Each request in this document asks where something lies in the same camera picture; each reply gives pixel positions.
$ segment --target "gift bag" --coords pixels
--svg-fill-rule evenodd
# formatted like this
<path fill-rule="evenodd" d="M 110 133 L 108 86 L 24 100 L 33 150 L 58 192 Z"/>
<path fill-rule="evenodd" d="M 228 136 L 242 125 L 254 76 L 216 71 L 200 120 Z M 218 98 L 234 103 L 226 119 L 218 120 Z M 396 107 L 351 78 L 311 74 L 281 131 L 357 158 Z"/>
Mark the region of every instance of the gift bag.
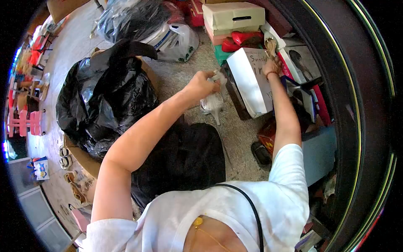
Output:
<path fill-rule="evenodd" d="M 48 158 L 43 157 L 33 162 L 36 180 L 49 179 Z"/>

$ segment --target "beige box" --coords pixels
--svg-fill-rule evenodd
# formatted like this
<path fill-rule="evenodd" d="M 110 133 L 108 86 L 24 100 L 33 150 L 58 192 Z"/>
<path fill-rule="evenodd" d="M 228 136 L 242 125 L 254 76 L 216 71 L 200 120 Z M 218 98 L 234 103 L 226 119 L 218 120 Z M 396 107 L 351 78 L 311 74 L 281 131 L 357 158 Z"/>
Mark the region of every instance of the beige box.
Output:
<path fill-rule="evenodd" d="M 220 4 L 229 2 L 242 2 L 244 0 L 199 0 L 203 4 Z"/>
<path fill-rule="evenodd" d="M 141 69 L 145 71 L 148 78 L 153 85 L 156 94 L 158 94 L 158 86 L 160 79 L 157 75 L 155 75 L 154 71 L 151 69 L 147 63 L 142 60 Z M 101 163 L 98 160 L 93 159 L 88 152 L 85 152 L 80 147 L 76 146 L 71 142 L 68 136 L 63 135 L 64 146 L 69 149 L 70 153 L 77 159 L 77 162 L 95 179 L 98 178 L 98 173 L 101 168 Z"/>
<path fill-rule="evenodd" d="M 240 31 L 240 32 L 249 32 L 249 31 L 259 31 L 259 26 L 254 25 L 254 26 L 247 26 L 247 27 L 240 27 L 240 28 L 235 28 L 235 29 L 228 29 L 228 30 L 213 30 L 207 23 L 206 19 L 204 19 L 204 24 L 206 26 L 207 30 L 212 31 L 212 34 L 214 36 L 220 36 L 220 35 L 226 35 L 226 34 L 231 34 L 233 31 Z"/>
<path fill-rule="evenodd" d="M 264 8 L 247 2 L 203 4 L 205 22 L 213 30 L 264 25 Z"/>

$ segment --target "paper bag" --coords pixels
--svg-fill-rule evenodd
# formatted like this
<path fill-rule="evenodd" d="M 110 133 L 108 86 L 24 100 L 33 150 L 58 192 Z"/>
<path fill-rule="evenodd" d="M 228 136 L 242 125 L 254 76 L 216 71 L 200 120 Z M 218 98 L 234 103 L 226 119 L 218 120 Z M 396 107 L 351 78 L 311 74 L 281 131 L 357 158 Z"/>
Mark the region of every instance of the paper bag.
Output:
<path fill-rule="evenodd" d="M 48 158 L 43 157 L 33 162 L 36 180 L 49 179 Z"/>
<path fill-rule="evenodd" d="M 227 59 L 246 109 L 252 118 L 273 110 L 272 91 L 263 74 L 266 61 L 265 51 L 255 48 L 241 48 Z"/>

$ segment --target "plastic bag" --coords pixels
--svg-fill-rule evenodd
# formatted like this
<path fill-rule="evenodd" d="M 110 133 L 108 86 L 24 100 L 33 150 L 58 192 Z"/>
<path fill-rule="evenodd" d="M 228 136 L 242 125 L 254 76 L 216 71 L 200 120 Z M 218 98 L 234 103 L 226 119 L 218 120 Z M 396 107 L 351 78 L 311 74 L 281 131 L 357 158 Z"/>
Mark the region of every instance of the plastic bag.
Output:
<path fill-rule="evenodd" d="M 170 24 L 175 34 L 160 48 L 158 59 L 186 62 L 199 47 L 199 36 L 188 25 Z"/>
<path fill-rule="evenodd" d="M 161 27 L 170 18 L 170 12 L 161 0 L 113 0 L 97 24 L 97 34 L 116 43 L 128 38 L 140 41 Z"/>
<path fill-rule="evenodd" d="M 158 106 L 151 81 L 136 55 L 156 58 L 152 46 L 121 40 L 70 69 L 56 103 L 60 128 L 101 160 L 110 146 Z"/>

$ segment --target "sandal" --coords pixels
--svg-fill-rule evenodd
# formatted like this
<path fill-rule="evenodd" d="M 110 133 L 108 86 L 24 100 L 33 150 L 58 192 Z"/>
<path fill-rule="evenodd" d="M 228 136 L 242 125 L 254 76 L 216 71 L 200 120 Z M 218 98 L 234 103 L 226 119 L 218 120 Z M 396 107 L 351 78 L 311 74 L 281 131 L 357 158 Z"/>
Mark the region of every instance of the sandal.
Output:
<path fill-rule="evenodd" d="M 74 172 L 69 171 L 64 175 L 64 180 L 70 184 L 71 189 L 73 190 L 73 195 L 76 199 L 78 199 L 81 204 L 87 201 L 85 196 L 77 189 L 76 185 L 74 184 Z"/>
<path fill-rule="evenodd" d="M 64 180 L 69 184 L 74 183 L 74 172 L 72 171 L 67 172 L 64 175 Z"/>

